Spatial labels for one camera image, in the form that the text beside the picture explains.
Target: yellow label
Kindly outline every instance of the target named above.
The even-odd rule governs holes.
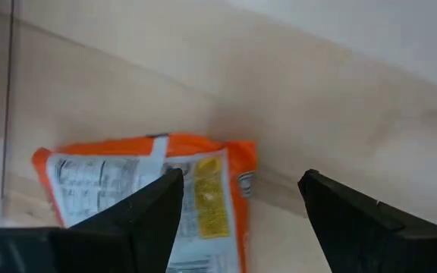
[[[200,237],[228,237],[227,210],[222,189],[222,158],[205,158],[195,167],[195,206]]]

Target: black plastic part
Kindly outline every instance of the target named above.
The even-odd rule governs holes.
[[[298,186],[333,273],[437,272],[437,225],[315,170]]]
[[[0,228],[0,272],[165,272],[182,199],[173,169],[69,229]]]

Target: orange packaging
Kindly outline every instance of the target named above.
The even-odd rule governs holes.
[[[168,269],[247,272],[247,197],[256,170],[253,142],[217,143],[170,133],[78,143],[54,152],[40,148],[32,160],[65,227],[152,183],[166,168],[181,168],[184,199]]]

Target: snack bag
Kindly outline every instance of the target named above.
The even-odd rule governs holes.
[[[40,148],[33,165],[62,226],[70,227],[181,168],[184,197],[168,273],[246,273],[251,141],[171,133]]]

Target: orange snack bag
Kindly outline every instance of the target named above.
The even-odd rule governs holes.
[[[168,269],[247,272],[247,197],[256,170],[252,141],[217,143],[170,133],[78,143],[54,152],[40,148],[32,161],[65,227],[152,183],[166,168],[181,168],[184,199]]]

